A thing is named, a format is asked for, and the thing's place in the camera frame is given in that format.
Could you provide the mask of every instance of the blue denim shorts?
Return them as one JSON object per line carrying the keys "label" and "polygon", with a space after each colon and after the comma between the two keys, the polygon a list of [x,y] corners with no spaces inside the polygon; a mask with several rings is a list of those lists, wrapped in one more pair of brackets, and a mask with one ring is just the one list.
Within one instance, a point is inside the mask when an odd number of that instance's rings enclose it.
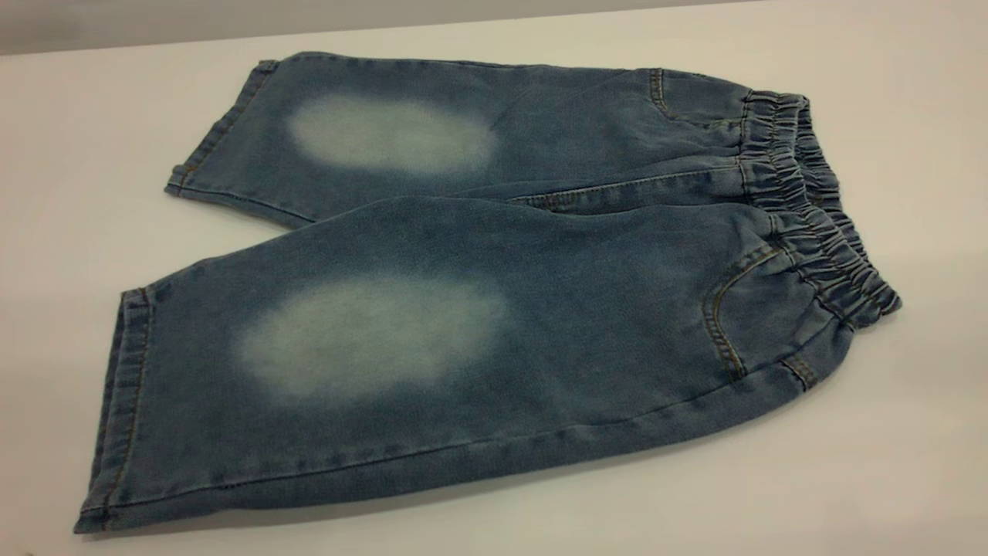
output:
{"label": "blue denim shorts", "polygon": [[900,305],[806,98],[693,73],[264,61],[166,191],[297,230],[123,293],[76,532],[710,434]]}

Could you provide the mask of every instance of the gray wall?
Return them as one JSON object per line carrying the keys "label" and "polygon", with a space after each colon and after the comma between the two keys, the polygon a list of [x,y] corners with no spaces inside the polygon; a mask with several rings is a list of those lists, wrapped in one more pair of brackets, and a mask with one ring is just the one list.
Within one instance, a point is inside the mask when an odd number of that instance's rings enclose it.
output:
{"label": "gray wall", "polygon": [[742,1],[746,0],[2,0],[0,53]]}

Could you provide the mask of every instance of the white table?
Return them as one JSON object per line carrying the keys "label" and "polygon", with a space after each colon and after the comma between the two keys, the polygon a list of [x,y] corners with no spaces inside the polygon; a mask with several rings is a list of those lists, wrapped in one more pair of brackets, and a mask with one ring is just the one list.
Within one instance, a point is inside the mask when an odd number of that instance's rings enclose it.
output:
{"label": "white table", "polygon": [[[754,2],[0,57],[0,556],[988,554],[988,7]],[[665,66],[806,94],[905,308],[771,416],[688,445],[93,540],[118,292],[283,232],[162,193],[258,59]]]}

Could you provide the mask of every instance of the light wash patch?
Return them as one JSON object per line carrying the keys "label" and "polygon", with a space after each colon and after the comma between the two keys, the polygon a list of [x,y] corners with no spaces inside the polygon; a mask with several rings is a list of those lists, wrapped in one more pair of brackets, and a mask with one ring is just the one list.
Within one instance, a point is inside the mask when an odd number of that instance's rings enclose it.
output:
{"label": "light wash patch", "polygon": [[288,128],[309,158],[348,168],[473,173],[494,150],[480,118],[415,101],[328,95],[301,105]]}
{"label": "light wash patch", "polygon": [[283,401],[431,384],[490,355],[507,301],[477,285],[369,276],[285,299],[241,334],[244,369]]}

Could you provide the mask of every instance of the elastic waistband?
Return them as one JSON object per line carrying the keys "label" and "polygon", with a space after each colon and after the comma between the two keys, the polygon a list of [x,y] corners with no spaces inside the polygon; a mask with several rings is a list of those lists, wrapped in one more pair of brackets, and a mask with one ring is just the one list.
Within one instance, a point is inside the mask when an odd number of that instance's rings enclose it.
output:
{"label": "elastic waistband", "polygon": [[809,101],[752,91],[741,133],[745,194],[771,215],[775,242],[820,302],[854,328],[899,309],[899,296],[868,262],[841,208],[837,177],[813,133]]}

